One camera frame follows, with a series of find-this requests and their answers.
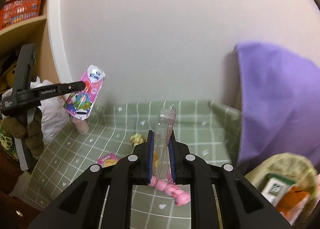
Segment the wooden shelf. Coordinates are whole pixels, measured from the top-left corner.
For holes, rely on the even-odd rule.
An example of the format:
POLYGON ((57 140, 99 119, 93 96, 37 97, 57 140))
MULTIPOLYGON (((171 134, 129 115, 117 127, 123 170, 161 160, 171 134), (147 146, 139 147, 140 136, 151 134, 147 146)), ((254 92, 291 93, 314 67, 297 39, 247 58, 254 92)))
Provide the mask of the wooden shelf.
POLYGON ((42 0, 40 14, 1 30, 1 90, 9 89, 7 75, 13 73, 21 46, 35 43, 37 56, 34 74, 41 80, 60 83, 49 37, 48 0, 42 0))

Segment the clear plastic wrapper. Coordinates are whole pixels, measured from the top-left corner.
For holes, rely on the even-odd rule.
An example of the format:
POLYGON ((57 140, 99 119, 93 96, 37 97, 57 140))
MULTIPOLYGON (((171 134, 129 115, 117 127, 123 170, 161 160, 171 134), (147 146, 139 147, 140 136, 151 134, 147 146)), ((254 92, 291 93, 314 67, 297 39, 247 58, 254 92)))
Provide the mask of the clear plastic wrapper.
POLYGON ((151 183, 154 186, 160 184, 162 169, 166 169, 167 181, 176 183, 176 157, 174 153, 174 124, 176 109, 171 106, 169 109, 161 109, 155 131, 152 132, 152 171, 151 183))

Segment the green trash bag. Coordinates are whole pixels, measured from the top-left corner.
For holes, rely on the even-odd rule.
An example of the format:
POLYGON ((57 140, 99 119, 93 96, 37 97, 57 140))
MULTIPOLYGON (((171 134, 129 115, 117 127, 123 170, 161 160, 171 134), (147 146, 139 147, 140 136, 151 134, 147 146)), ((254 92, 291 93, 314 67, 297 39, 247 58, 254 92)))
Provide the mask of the green trash bag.
POLYGON ((293 228, 304 228, 319 203, 319 174, 302 155, 276 154, 245 178, 293 228))

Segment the orange storage basket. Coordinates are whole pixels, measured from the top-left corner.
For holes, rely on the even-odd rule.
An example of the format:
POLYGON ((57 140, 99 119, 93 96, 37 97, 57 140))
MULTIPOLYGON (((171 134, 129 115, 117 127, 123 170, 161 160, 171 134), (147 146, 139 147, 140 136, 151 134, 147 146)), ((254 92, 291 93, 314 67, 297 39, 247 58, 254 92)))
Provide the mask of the orange storage basket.
POLYGON ((9 0, 1 9, 1 30, 15 23, 37 17, 42 0, 9 0))

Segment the pink cup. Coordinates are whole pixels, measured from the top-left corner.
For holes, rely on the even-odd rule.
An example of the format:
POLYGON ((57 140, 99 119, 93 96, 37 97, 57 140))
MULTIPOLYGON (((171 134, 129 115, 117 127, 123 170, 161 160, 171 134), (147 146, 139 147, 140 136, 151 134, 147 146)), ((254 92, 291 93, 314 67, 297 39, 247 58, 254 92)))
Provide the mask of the pink cup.
POLYGON ((79 118, 73 117, 72 121, 79 134, 83 135, 89 131, 89 125, 86 120, 81 120, 79 118))

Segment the gold yellow wrapper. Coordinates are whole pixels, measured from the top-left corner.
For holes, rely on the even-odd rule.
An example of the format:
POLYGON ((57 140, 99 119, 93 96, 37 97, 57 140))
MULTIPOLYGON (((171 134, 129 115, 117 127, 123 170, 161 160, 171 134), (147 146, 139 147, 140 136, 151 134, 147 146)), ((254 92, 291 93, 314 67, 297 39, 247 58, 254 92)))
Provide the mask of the gold yellow wrapper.
POLYGON ((132 144, 133 148, 135 148, 136 145, 147 142, 147 139, 143 135, 141 135, 140 133, 136 133, 135 135, 131 136, 130 140, 131 140, 131 144, 132 144))

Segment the pink cartoon milk carton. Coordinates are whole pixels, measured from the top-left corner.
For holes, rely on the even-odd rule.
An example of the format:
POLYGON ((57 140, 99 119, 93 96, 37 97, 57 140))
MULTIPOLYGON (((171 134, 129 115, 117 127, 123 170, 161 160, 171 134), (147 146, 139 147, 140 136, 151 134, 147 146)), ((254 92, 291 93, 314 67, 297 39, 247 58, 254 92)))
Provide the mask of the pink cartoon milk carton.
POLYGON ((85 88, 79 92, 72 92, 64 104, 64 109, 73 117, 85 120, 89 117, 94 103, 105 79, 105 73, 97 66, 90 65, 80 81, 85 88))

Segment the orange bread bag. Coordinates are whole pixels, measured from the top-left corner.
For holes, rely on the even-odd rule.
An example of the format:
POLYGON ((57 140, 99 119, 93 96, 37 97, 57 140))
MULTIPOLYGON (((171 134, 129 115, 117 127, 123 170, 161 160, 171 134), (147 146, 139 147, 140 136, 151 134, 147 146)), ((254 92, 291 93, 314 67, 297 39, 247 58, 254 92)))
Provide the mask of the orange bread bag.
POLYGON ((310 193, 293 186, 278 202, 276 210, 292 226, 308 203, 310 193))

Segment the green grid bed sheet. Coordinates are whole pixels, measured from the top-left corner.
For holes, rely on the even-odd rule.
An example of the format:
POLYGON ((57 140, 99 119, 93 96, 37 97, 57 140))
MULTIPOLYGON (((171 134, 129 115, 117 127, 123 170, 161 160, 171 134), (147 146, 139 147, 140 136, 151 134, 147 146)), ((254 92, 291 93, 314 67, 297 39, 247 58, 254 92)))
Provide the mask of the green grid bed sheet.
POLYGON ((208 101, 98 107, 89 130, 67 123, 37 163, 30 228, 218 228, 218 196, 241 135, 241 113, 208 101))

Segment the white plastic bag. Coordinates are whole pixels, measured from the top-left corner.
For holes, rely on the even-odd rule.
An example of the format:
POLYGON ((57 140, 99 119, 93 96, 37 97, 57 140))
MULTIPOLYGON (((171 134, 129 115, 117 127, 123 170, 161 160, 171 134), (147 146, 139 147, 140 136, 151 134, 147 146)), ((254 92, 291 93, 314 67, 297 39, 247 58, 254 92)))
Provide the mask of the white plastic bag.
POLYGON ((64 100, 62 96, 49 98, 41 101, 41 105, 37 107, 37 109, 31 109, 27 111, 27 121, 28 127, 30 127, 30 123, 36 120, 36 115, 38 109, 42 113, 41 121, 38 123, 41 124, 42 131, 42 142, 40 142, 40 134, 39 127, 40 125, 36 125, 36 135, 31 137, 30 139, 26 139, 27 146, 31 146, 31 148, 36 148, 44 144, 47 146, 55 135, 63 128, 63 126, 69 121, 69 114, 63 108, 64 100))

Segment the green white milk pouch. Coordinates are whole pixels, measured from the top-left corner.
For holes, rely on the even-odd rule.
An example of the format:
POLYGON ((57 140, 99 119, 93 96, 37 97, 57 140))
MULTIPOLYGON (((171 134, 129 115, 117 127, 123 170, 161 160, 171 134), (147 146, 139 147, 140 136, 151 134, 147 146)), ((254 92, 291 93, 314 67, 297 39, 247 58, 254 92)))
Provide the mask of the green white milk pouch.
POLYGON ((261 194, 276 207, 283 196, 296 184, 292 179, 285 176, 268 173, 265 176, 261 194))

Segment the purple pillow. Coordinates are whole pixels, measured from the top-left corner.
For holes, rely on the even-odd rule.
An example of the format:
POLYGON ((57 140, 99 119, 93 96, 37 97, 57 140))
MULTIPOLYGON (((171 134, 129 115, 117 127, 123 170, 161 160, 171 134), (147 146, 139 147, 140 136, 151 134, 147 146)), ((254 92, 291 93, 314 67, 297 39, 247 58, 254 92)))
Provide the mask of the purple pillow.
POLYGON ((319 67, 270 43, 238 43, 234 51, 242 113, 238 169, 246 174, 287 152, 319 169, 319 67))

